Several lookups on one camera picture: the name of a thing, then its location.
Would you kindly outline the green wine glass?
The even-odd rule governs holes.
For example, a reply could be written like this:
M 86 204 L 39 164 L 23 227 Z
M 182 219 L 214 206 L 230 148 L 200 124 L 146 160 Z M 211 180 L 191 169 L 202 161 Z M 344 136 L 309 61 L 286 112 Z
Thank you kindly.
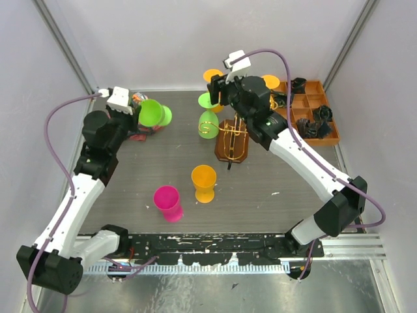
M 199 117 L 198 133 L 207 140 L 215 138 L 218 133 L 219 120 L 213 109 L 218 107 L 218 104 L 212 104 L 210 93 L 206 92 L 199 96 L 198 104 L 205 110 Z
M 140 108 L 138 122 L 144 127 L 166 127 L 172 120 L 171 110 L 156 100 L 143 100 Z

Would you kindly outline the gold wire wine glass rack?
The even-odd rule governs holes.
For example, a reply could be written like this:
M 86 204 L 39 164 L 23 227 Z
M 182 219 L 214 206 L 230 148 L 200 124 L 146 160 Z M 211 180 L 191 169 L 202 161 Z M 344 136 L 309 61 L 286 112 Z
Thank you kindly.
M 216 140 L 214 154 L 230 170 L 233 164 L 241 164 L 248 157 L 248 131 L 237 113 L 232 119 L 219 122 L 218 129 L 218 135 L 213 138 Z

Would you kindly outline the pink wine glass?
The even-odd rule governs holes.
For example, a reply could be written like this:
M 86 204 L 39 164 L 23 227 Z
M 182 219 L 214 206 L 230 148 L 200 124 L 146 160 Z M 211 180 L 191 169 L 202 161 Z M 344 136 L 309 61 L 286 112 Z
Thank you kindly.
M 153 201 L 168 222 L 175 223 L 183 217 L 180 194 L 175 187 L 161 186 L 155 191 Z

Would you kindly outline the orange wine glass front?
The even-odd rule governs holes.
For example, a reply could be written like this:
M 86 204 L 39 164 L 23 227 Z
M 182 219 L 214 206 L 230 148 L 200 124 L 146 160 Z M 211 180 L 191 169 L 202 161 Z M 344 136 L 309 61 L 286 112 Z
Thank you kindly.
M 214 199 L 216 184 L 216 171 L 209 165 L 196 166 L 191 174 L 192 183 L 195 187 L 195 198 L 201 203 L 209 203 Z

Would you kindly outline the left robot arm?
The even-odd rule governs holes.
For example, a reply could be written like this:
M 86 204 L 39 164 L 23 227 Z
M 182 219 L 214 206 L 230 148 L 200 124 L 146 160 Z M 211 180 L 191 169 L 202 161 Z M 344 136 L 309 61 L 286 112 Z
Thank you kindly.
M 117 167 L 117 151 L 137 128 L 138 111 L 107 107 L 83 120 L 83 147 L 70 188 L 47 228 L 31 246 L 21 246 L 17 262 L 29 284 L 70 295 L 84 270 L 106 257 L 124 258 L 130 252 L 128 230 L 107 224 L 76 246 L 76 237 L 96 199 Z

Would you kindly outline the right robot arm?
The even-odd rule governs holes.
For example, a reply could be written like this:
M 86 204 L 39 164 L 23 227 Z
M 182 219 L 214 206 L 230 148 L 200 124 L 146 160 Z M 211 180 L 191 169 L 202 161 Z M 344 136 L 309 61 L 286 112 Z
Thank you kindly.
M 337 237 L 364 211 L 367 183 L 351 179 L 315 152 L 284 118 L 270 107 L 270 89 L 258 76 L 213 75 L 207 85 L 212 104 L 231 106 L 250 138 L 294 169 L 316 192 L 323 206 L 285 234 L 285 248 L 294 257 L 322 236 Z

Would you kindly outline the red printed t-shirt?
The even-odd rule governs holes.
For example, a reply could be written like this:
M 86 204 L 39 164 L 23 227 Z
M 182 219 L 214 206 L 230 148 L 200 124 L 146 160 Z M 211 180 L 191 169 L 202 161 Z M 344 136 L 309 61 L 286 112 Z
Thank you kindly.
M 130 105 L 134 108 L 138 108 L 141 102 L 147 99 L 148 96 L 144 95 L 143 93 L 136 92 L 131 97 Z M 153 134 L 159 132 L 161 129 L 163 129 L 161 126 L 144 127 L 143 125 L 138 124 L 134 131 L 130 131 L 128 133 L 127 139 L 137 142 L 144 142 L 148 136 L 152 136 Z

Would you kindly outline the dark rolled sock upper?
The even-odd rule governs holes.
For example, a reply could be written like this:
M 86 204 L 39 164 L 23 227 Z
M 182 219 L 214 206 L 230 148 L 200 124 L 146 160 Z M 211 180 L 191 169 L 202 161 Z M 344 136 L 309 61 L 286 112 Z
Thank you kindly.
M 307 83 L 307 79 L 305 78 L 297 77 L 291 80 L 291 92 L 294 94 L 305 94 L 306 83 Z

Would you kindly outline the wooden compartment tray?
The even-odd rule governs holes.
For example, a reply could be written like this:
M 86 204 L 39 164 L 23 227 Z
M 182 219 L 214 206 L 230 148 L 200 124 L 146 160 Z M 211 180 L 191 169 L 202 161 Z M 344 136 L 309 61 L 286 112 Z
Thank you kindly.
M 335 146 L 339 132 L 321 82 L 295 78 L 287 83 L 264 77 L 270 88 L 270 107 L 289 118 L 296 132 L 311 146 Z

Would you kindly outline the dark rolled sock lower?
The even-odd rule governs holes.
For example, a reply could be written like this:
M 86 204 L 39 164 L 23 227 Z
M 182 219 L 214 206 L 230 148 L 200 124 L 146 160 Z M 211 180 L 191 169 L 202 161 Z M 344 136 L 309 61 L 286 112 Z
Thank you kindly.
M 327 121 L 310 121 L 301 118 L 296 121 L 300 136 L 304 139 L 324 139 L 332 133 L 332 127 Z

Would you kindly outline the dark rolled sock right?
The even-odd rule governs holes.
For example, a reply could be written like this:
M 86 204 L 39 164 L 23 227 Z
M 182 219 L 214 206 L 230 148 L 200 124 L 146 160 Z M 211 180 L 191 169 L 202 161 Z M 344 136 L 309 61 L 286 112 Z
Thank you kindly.
M 319 106 L 318 108 L 315 108 L 313 111 L 313 118 L 315 121 L 326 121 L 326 122 L 332 122 L 333 120 L 333 112 L 332 109 L 327 105 Z

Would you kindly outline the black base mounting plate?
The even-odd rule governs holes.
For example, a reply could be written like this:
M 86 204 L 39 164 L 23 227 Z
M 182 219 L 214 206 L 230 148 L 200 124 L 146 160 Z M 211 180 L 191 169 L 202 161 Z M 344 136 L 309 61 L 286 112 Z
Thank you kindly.
M 285 258 L 323 257 L 320 241 L 299 246 L 280 233 L 140 233 L 128 236 L 126 247 L 105 258 L 158 265 L 226 265 L 233 257 L 240 266 L 279 265 Z

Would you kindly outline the aluminium rail front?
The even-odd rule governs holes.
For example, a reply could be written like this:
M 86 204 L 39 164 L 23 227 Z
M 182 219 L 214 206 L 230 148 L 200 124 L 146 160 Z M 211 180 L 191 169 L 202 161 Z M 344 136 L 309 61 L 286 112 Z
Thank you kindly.
M 318 239 L 324 249 L 323 257 L 342 258 L 352 257 L 369 257 L 369 256 L 384 256 L 384 249 L 382 242 L 376 235 L 360 234 L 342 234 L 336 238 Z

